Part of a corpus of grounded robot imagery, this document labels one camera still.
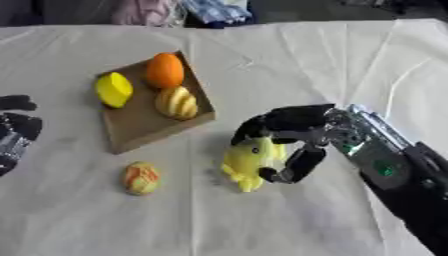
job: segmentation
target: robotic hand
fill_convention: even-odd
[[[412,144],[376,113],[357,105],[286,107],[244,122],[232,138],[271,136],[274,143],[304,142],[283,170],[260,168],[269,182],[297,183],[332,144],[359,168],[384,205],[435,255],[448,255],[448,161],[425,144]]]
[[[37,105],[27,95],[0,97],[0,111],[32,111]],[[0,114],[0,177],[10,172],[42,130],[42,120],[15,113]]]

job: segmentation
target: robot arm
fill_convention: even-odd
[[[278,144],[304,142],[283,170],[260,168],[263,179],[301,181],[332,144],[411,233],[435,255],[448,255],[448,161],[425,144],[408,142],[376,113],[356,105],[275,109],[243,123],[232,145],[261,136]]]

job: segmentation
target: orange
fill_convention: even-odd
[[[184,80],[184,67],[173,53],[159,53],[148,63],[146,79],[151,86],[157,88],[177,87]]]

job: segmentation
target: yellow cup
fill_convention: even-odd
[[[129,80],[117,72],[100,77],[96,81],[95,90],[104,104],[114,108],[123,107],[134,91]]]

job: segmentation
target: toy fruit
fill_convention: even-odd
[[[252,192],[263,185],[258,169],[273,167],[274,161],[284,162],[285,158],[285,145],[274,144],[270,137],[261,137],[232,146],[225,153],[221,168],[238,182],[243,192]]]
[[[123,183],[126,190],[134,195],[153,192],[160,180],[159,172],[149,163],[135,162],[126,167]]]
[[[157,88],[177,87],[184,80],[184,67],[175,54],[159,53],[148,62],[146,79]]]
[[[104,104],[114,108],[123,107],[133,92],[131,83],[117,72],[100,77],[96,81],[95,90]]]
[[[180,120],[191,119],[198,113],[196,97],[182,86],[165,89],[159,93],[156,109],[168,117]]]

